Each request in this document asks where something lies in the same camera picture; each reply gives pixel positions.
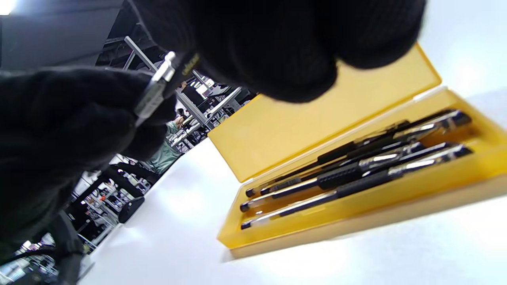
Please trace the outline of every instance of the open case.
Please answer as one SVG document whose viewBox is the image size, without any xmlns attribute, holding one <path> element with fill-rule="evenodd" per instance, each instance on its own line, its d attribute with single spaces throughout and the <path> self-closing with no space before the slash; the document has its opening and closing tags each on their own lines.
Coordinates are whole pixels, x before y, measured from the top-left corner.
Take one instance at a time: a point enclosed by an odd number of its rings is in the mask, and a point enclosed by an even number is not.
<svg viewBox="0 0 507 285">
<path fill-rule="evenodd" d="M 297 238 L 294 242 L 294 237 L 298 236 L 300 243 L 307 242 L 302 240 L 302 232 L 329 238 L 323 227 L 341 227 L 349 230 L 336 233 L 346 234 L 354 231 L 350 223 L 360 224 L 359 220 L 368 216 L 380 217 L 382 210 L 395 212 L 396 207 L 435 197 L 438 193 L 472 187 L 491 179 L 501 179 L 496 180 L 500 182 L 494 188 L 501 185 L 507 188 L 502 178 L 507 173 L 507 134 L 451 90 L 439 87 L 428 91 L 440 83 L 440 77 L 416 46 L 405 57 L 384 68 L 356 70 L 340 66 L 335 86 L 310 103 L 290 104 L 256 97 L 209 134 L 238 180 L 244 182 L 219 233 L 220 242 L 228 248 L 239 248 L 277 238 L 279 243 L 291 240 L 294 245 L 298 244 Z M 247 190 L 258 193 L 274 183 L 293 179 L 291 172 L 312 164 L 333 149 L 403 120 L 414 122 L 442 110 L 459 110 L 469 116 L 471 122 L 454 131 L 425 136 L 419 142 L 425 147 L 443 142 L 463 144 L 473 151 L 472 154 L 270 220 L 262 226 L 241 229 L 242 224 L 255 217 L 323 192 L 313 187 L 243 213 L 241 204 L 256 197 L 248 198 Z M 315 168 L 297 175 L 312 171 Z M 288 177 L 275 182 L 284 175 Z M 458 205 L 448 203 L 421 213 Z M 414 217 L 410 209 L 403 213 L 405 219 Z M 356 230 L 381 224 L 377 221 Z"/>
</svg>

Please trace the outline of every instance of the person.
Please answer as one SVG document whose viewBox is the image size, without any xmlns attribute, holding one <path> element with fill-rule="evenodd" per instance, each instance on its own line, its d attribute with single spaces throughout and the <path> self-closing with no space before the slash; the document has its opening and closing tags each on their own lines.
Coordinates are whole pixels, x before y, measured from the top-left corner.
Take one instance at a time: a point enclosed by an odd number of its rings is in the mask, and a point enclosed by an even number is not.
<svg viewBox="0 0 507 285">
<path fill-rule="evenodd" d="M 176 134 L 182 127 L 182 117 L 167 123 L 166 135 Z M 181 155 L 178 150 L 171 147 L 169 140 L 164 140 L 162 146 L 151 157 L 150 163 L 155 167 L 157 174 L 163 174 Z"/>
<path fill-rule="evenodd" d="M 163 50 L 197 52 L 202 74 L 287 102 L 324 94 L 338 59 L 361 69 L 398 60 L 417 40 L 426 3 L 129 1 Z M 161 150 L 176 99 L 166 90 L 168 99 L 136 128 L 132 109 L 149 81 L 104 68 L 0 74 L 0 257 L 46 229 L 83 171 L 104 169 L 116 153 L 145 161 Z"/>
<path fill-rule="evenodd" d="M 178 115 L 180 115 L 184 120 L 186 120 L 189 116 L 187 116 L 185 114 L 185 110 L 183 108 L 179 108 L 178 110 L 176 110 L 176 112 L 178 113 Z"/>
<path fill-rule="evenodd" d="M 180 88 L 182 90 L 181 92 L 185 94 L 195 106 L 199 106 L 204 101 L 201 94 L 199 94 L 193 86 L 188 85 L 186 81 L 182 82 Z"/>
</svg>

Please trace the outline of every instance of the metal pole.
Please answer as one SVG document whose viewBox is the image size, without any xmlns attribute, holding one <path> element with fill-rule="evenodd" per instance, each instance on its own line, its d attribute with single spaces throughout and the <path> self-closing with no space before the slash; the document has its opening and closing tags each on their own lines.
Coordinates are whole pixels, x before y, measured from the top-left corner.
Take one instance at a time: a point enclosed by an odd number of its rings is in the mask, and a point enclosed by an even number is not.
<svg viewBox="0 0 507 285">
<path fill-rule="evenodd" d="M 209 130 L 213 130 L 215 128 L 215 125 L 213 125 L 211 122 L 207 122 L 206 127 L 208 127 Z"/>
<path fill-rule="evenodd" d="M 135 42 L 129 37 L 125 37 L 125 42 L 128 44 L 128 46 L 132 49 L 135 54 L 137 54 L 141 60 L 146 64 L 146 66 L 152 71 L 157 72 L 157 67 L 151 62 L 151 60 L 142 52 L 142 50 L 135 44 Z"/>
<path fill-rule="evenodd" d="M 185 108 L 187 108 L 187 111 L 194 116 L 194 118 L 199 122 L 199 124 L 204 125 L 206 122 L 206 117 L 201 113 L 201 111 L 194 105 L 190 99 L 181 92 L 176 92 L 176 97 L 178 100 L 182 103 Z"/>
<path fill-rule="evenodd" d="M 123 66 L 123 70 L 127 70 L 128 67 L 130 66 L 130 64 L 132 63 L 132 61 L 134 60 L 134 57 L 135 57 L 135 52 L 132 51 L 130 53 L 130 55 L 128 56 L 128 59 L 127 59 L 127 62 L 125 63 L 125 65 Z"/>
<path fill-rule="evenodd" d="M 211 124 L 211 118 L 215 116 L 223 107 L 227 106 L 231 100 L 236 98 L 236 96 L 241 92 L 241 87 L 236 88 L 232 91 L 229 96 L 225 97 L 224 100 L 220 101 L 218 105 L 216 105 L 213 109 L 211 109 L 210 117 L 206 120 L 205 125 L 210 129 L 214 129 L 214 126 Z"/>
<path fill-rule="evenodd" d="M 241 108 L 241 105 L 238 103 L 237 100 L 229 101 L 229 103 L 227 103 L 227 106 L 231 107 L 235 112 L 237 112 Z"/>
<path fill-rule="evenodd" d="M 206 86 L 206 89 L 208 89 L 208 91 L 211 91 L 211 88 L 206 85 L 206 83 L 204 82 L 204 80 L 202 80 L 201 75 L 199 73 L 197 73 L 197 71 L 192 70 L 192 73 L 194 74 L 194 76 L 197 78 L 197 80 L 199 80 L 199 82 L 202 85 Z"/>
</svg>

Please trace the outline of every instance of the yellow case lid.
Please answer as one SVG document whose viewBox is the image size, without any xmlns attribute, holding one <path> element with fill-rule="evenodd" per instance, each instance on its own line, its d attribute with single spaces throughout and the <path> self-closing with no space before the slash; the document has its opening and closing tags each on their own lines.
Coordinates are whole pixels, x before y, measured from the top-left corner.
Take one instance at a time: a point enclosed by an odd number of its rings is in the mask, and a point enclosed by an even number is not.
<svg viewBox="0 0 507 285">
<path fill-rule="evenodd" d="M 419 45 L 386 67 L 340 64 L 338 74 L 334 87 L 317 100 L 293 104 L 259 95 L 208 134 L 240 182 L 442 82 Z"/>
</svg>

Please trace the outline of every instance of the yellow plastic case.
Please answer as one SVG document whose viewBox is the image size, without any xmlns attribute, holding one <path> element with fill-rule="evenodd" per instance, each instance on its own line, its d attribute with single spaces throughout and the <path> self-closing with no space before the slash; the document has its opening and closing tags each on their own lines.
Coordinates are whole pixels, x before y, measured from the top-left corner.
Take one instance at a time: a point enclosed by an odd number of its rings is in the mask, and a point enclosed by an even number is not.
<svg viewBox="0 0 507 285">
<path fill-rule="evenodd" d="M 448 89 L 418 95 L 440 82 L 416 46 L 398 62 L 377 70 L 341 66 L 335 87 L 308 104 L 275 102 L 264 96 L 252 100 L 209 134 L 237 178 L 250 178 L 239 189 L 218 239 L 228 248 L 239 248 L 274 238 L 288 239 L 288 235 L 310 229 L 322 234 L 316 228 L 344 224 L 379 209 L 506 174 L 507 134 L 503 129 Z M 461 142 L 474 151 L 472 155 L 260 227 L 240 229 L 243 222 L 252 218 L 251 213 L 239 210 L 239 205 L 248 200 L 247 189 L 263 187 L 276 177 L 315 161 L 321 154 L 393 123 L 415 121 L 447 108 L 464 111 L 473 122 L 423 143 Z"/>
</svg>

